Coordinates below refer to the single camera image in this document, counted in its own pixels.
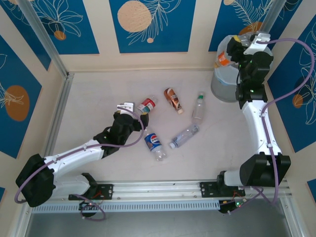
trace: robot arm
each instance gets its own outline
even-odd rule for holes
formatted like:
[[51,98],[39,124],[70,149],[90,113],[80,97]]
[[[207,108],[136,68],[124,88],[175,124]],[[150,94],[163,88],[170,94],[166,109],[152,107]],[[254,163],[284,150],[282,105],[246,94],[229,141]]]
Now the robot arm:
[[[268,100],[263,82],[270,70],[273,56],[265,52],[266,44],[257,44],[257,41],[270,41],[270,35],[245,34],[232,38],[227,46],[227,53],[232,57],[232,61],[238,63],[240,82],[237,84],[236,99],[248,123],[254,155],[239,169],[221,172],[218,180],[223,180],[222,184],[226,186],[274,187],[270,147],[276,158],[279,183],[291,165],[289,156],[283,156],[276,143],[268,111],[262,113]],[[262,117],[271,142],[268,142]]]
[[[134,105],[125,102],[123,105],[118,105],[118,107],[133,111]],[[148,126],[148,114],[140,117],[144,127]],[[37,169],[50,161],[54,161],[54,163],[40,171],[23,188],[22,194],[30,207],[41,205],[50,198],[64,198],[71,194],[93,198],[98,191],[98,185],[90,174],[83,173],[77,177],[67,177],[67,173],[91,161],[103,159],[119,150],[119,147],[98,146],[99,144],[122,146],[133,131],[140,130],[140,122],[131,113],[120,110],[114,113],[113,125],[105,128],[103,132],[94,136],[87,143],[54,156],[42,158],[39,154],[36,154],[30,157],[16,179],[16,184],[20,187]],[[80,148],[82,149],[81,152],[74,152]],[[56,160],[65,154],[69,155],[61,160]]]

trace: pepsi logo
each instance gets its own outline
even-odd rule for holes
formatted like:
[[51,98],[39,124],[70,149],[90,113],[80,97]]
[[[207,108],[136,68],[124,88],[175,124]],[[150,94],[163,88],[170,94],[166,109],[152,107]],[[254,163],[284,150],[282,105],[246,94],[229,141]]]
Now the pepsi logo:
[[157,136],[155,134],[150,137],[150,141],[152,143],[154,143],[154,144],[159,144],[160,143],[159,139],[157,138]]

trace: gray bucket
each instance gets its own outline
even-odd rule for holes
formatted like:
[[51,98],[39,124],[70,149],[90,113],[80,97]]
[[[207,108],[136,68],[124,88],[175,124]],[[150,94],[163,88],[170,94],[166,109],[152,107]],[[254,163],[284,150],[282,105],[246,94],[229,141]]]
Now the gray bucket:
[[233,66],[215,68],[211,91],[216,98],[225,102],[236,102],[236,79],[238,69]]

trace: white bottle cap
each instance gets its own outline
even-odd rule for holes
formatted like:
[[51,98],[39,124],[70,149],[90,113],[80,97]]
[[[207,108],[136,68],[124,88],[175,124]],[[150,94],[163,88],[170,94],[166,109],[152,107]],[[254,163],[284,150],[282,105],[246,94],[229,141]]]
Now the white bottle cap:
[[179,109],[177,112],[178,112],[178,114],[182,114],[184,111],[183,111],[183,109]]
[[173,142],[170,142],[169,146],[171,147],[171,149],[175,149],[176,148],[176,145]]

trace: clear plastic bottle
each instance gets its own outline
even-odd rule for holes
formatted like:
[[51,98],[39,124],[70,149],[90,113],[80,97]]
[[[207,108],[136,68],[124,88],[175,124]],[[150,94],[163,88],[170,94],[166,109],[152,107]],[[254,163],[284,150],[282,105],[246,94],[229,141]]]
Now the clear plastic bottle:
[[192,113],[192,123],[201,124],[205,111],[204,92],[200,92]]
[[158,161],[162,161],[164,158],[167,157],[166,152],[163,149],[159,139],[157,138],[156,134],[152,131],[150,127],[145,129],[145,137],[144,140],[146,145],[148,146],[149,150],[155,154],[155,158]]
[[199,131],[199,127],[196,124],[190,125],[187,129],[179,133],[172,141],[169,143],[169,146],[172,149],[176,147],[181,147],[185,144],[191,137],[193,137]]
[[135,109],[135,113],[138,115],[142,115],[143,113],[149,113],[158,103],[158,99],[151,95],[143,103],[141,103]]

